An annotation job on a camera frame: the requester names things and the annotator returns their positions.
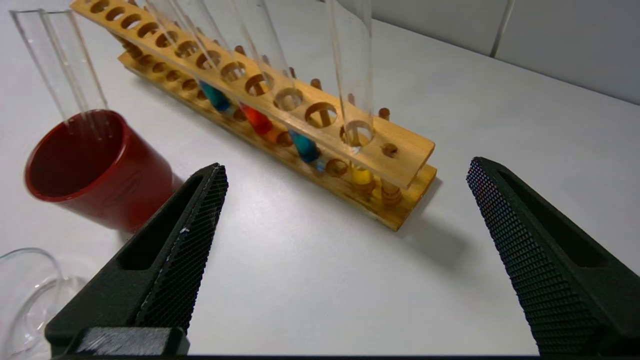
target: yellow liquid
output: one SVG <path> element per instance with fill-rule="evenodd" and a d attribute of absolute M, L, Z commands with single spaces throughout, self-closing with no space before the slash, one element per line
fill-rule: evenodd
<path fill-rule="evenodd" d="M 351 182 L 357 185 L 366 185 L 373 181 L 373 175 L 365 168 L 351 163 Z"/>

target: blue liquid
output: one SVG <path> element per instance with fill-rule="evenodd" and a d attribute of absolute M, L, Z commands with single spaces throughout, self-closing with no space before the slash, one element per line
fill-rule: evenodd
<path fill-rule="evenodd" d="M 289 130 L 289 135 L 291 135 L 291 140 L 296 146 L 296 149 L 298 150 L 298 154 L 300 155 L 302 161 L 304 161 L 305 163 L 310 163 L 311 161 L 314 161 L 318 159 L 318 157 L 320 157 L 320 152 L 316 147 L 316 143 L 296 133 L 295 131 Z"/>
<path fill-rule="evenodd" d="M 204 81 L 200 81 L 200 88 L 207 99 L 209 99 L 209 102 L 211 102 L 214 109 L 222 112 L 226 111 L 229 109 L 229 106 L 231 106 L 231 102 L 229 102 L 229 99 L 227 99 L 222 91 L 212 87 Z"/>

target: red liquid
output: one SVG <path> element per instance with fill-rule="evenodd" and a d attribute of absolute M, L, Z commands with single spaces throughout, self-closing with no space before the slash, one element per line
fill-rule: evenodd
<path fill-rule="evenodd" d="M 251 124 L 251 127 L 257 134 L 266 134 L 273 127 L 271 120 L 269 120 L 269 118 L 265 114 L 242 103 L 240 104 L 240 108 L 244 112 L 247 121 L 249 122 L 249 124 Z"/>

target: white wall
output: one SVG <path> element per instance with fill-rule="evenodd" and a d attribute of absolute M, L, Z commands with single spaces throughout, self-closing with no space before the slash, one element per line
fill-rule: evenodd
<path fill-rule="evenodd" d="M 372 0 L 373 17 L 489 55 L 507 0 Z"/>
<path fill-rule="evenodd" d="M 640 1 L 516 0 L 496 58 L 640 104 Z"/>

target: wooden base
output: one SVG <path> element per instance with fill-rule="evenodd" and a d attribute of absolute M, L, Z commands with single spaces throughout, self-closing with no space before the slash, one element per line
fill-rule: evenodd
<path fill-rule="evenodd" d="M 436 168 L 425 164 L 418 171 L 409 189 L 402 190 L 402 200 L 396 205 L 385 205 L 381 197 L 380 178 L 374 177 L 376 183 L 375 189 L 370 196 L 360 195 L 348 181 L 348 171 L 344 171 L 342 175 L 339 175 L 340 172 L 334 172 L 333 176 L 330 175 L 330 171 L 318 171 L 313 165 L 300 160 L 295 146 L 291 145 L 290 142 L 280 141 L 280 143 L 278 143 L 278 138 L 287 138 L 288 135 L 287 131 L 279 123 L 274 122 L 274 130 L 264 136 L 260 136 L 253 131 L 251 125 L 249 125 L 242 116 L 236 116 L 236 119 L 232 115 L 218 113 L 202 95 L 202 91 L 200 91 L 198 87 L 183 86 L 185 83 L 189 85 L 193 83 L 193 78 L 190 76 L 184 73 L 178 74 L 172 72 L 173 68 L 167 64 L 156 66 L 158 64 L 157 61 L 144 58 L 144 56 L 137 57 L 137 60 L 135 60 L 129 53 L 124 53 L 118 59 L 134 74 L 148 80 L 154 86 L 197 111 L 205 118 L 224 127 L 244 141 L 272 155 L 319 186 L 326 188 L 341 199 L 346 200 L 358 209 L 370 214 L 393 231 L 397 231 L 402 226 L 436 176 Z M 322 153 L 322 159 L 331 162 L 332 165 L 336 163 L 340 165 L 344 164 L 344 170 L 348 168 L 348 160 L 340 154 L 320 144 L 318 147 Z"/>

